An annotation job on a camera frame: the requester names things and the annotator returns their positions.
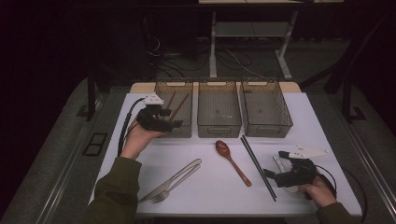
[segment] white tabletop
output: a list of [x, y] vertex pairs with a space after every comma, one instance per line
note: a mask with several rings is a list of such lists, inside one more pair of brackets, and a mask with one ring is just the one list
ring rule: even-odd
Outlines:
[[[117, 156], [120, 130], [130, 106], [138, 98], [147, 95], [127, 94], [98, 179], [109, 172]], [[338, 201], [351, 215], [361, 216], [361, 207], [332, 154], [307, 96], [304, 93], [284, 93], [284, 96], [294, 124], [288, 135], [279, 139], [247, 138], [262, 168], [278, 173], [273, 156], [277, 156], [280, 150], [291, 151], [297, 144], [330, 150], [330, 155], [313, 158], [312, 161], [326, 168], [336, 179]], [[140, 203], [137, 207], [138, 217], [297, 217], [315, 213], [316, 207], [304, 195], [289, 193], [278, 188], [274, 180], [268, 179], [277, 196], [274, 202], [240, 139], [220, 139], [230, 147], [233, 160], [251, 181], [252, 186], [247, 187], [230, 162], [215, 150], [215, 142], [219, 139], [198, 137], [197, 94], [193, 95], [192, 101], [192, 138], [154, 139], [140, 154], [138, 161], [143, 165], [138, 197], [143, 197], [195, 159], [202, 160], [201, 168], [172, 190], [165, 201]], [[138, 104], [132, 118], [143, 107]], [[290, 162], [282, 161], [289, 169]]]

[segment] hand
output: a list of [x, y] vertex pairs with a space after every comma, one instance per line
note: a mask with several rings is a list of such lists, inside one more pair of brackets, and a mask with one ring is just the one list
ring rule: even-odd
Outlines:
[[330, 189], [318, 175], [312, 184], [301, 185], [300, 191], [302, 193], [308, 193], [319, 208], [337, 203]]
[[147, 131], [134, 120], [128, 128], [123, 151], [120, 156], [132, 160], [137, 159], [140, 152], [146, 148], [151, 139], [165, 135], [166, 133]]

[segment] jacket sleeve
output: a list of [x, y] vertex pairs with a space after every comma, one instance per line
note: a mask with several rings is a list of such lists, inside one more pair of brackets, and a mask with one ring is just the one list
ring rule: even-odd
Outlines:
[[348, 213], [341, 203], [333, 203], [317, 211], [321, 224], [360, 224], [360, 221]]
[[110, 172], [98, 180], [83, 223], [134, 223], [141, 163], [117, 157]]

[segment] fork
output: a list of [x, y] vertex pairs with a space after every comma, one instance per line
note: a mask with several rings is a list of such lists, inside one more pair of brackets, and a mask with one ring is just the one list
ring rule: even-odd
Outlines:
[[189, 177], [190, 175], [192, 175], [195, 171], [197, 171], [199, 168], [201, 167], [200, 164], [195, 165], [186, 175], [184, 175], [183, 177], [181, 177], [181, 179], [179, 179], [176, 184], [174, 186], [172, 186], [172, 188], [170, 189], [166, 189], [163, 192], [161, 192], [160, 194], [156, 195], [154, 198], [151, 199], [152, 203], [160, 203], [163, 200], [165, 200], [167, 197], [169, 197], [169, 194], [171, 193], [171, 190], [174, 189], [175, 187], [177, 187], [177, 185], [179, 185], [181, 182], [183, 182], [183, 180], [187, 179], [187, 177]]

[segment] black chopstick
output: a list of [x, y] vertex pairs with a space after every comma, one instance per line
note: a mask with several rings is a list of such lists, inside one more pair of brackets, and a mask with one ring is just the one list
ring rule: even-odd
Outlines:
[[250, 145], [248, 144], [248, 140], [244, 135], [241, 137], [241, 141], [244, 144], [245, 148], [247, 149], [247, 153], [250, 156], [250, 158], [253, 160], [254, 164], [256, 165], [257, 170], [259, 171], [260, 175], [262, 176], [262, 180], [264, 181], [265, 185], [268, 188], [268, 191], [270, 191], [271, 196], [274, 199], [274, 202], [276, 202], [276, 195], [274, 193], [274, 190], [272, 189], [270, 183], [268, 182], [267, 176], [265, 175], [264, 171], [262, 170], [262, 167], [260, 166], [259, 162], [256, 159], [256, 156], [253, 153], [253, 150], [251, 150]]

